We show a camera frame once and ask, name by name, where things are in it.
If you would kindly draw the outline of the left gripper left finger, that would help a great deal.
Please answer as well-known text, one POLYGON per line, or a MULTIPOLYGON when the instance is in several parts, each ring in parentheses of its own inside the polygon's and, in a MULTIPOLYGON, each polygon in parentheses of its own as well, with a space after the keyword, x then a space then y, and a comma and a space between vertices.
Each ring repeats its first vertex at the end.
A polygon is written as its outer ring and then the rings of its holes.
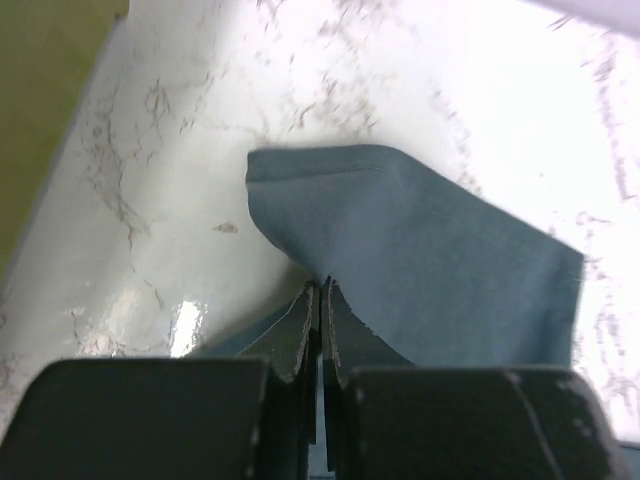
POLYGON ((5 479, 304 479, 315 440, 319 289, 230 357, 45 367, 1 444, 5 479))

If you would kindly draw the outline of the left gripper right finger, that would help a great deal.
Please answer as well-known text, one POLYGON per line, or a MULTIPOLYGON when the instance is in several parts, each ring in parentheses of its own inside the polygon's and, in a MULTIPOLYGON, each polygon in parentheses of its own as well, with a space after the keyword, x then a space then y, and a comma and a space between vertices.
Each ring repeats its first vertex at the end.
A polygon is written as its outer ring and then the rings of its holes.
POLYGON ((422 368, 321 293, 327 467, 338 479, 635 479, 576 372, 422 368))

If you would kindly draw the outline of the blue-grey t-shirt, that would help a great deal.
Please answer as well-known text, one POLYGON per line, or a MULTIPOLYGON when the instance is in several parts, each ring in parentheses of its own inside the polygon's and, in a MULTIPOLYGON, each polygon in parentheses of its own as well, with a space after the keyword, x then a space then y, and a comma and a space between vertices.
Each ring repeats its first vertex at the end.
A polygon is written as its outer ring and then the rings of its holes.
POLYGON ((247 162, 260 232, 409 361, 569 366, 580 252, 391 147, 247 162))

